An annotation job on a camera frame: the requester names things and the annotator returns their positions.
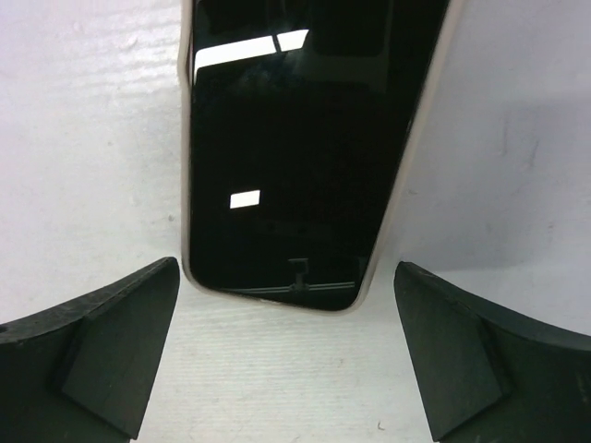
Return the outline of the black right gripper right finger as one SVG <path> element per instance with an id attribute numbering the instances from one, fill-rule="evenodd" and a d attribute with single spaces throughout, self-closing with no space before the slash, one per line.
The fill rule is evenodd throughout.
<path id="1" fill-rule="evenodd" d="M 590 339 L 410 262 L 394 295 L 436 442 L 587 442 Z"/>

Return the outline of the phone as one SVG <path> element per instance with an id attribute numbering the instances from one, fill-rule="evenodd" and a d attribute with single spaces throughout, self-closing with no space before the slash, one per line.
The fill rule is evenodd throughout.
<path id="1" fill-rule="evenodd" d="M 317 312 L 367 293 L 458 1 L 186 1 L 182 263 L 203 292 Z"/>

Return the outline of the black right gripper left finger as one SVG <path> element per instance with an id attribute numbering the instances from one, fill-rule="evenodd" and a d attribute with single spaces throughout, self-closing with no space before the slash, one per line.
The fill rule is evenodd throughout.
<path id="1" fill-rule="evenodd" d="M 178 261 L 163 257 L 2 324 L 2 441 L 137 439 L 178 292 Z"/>

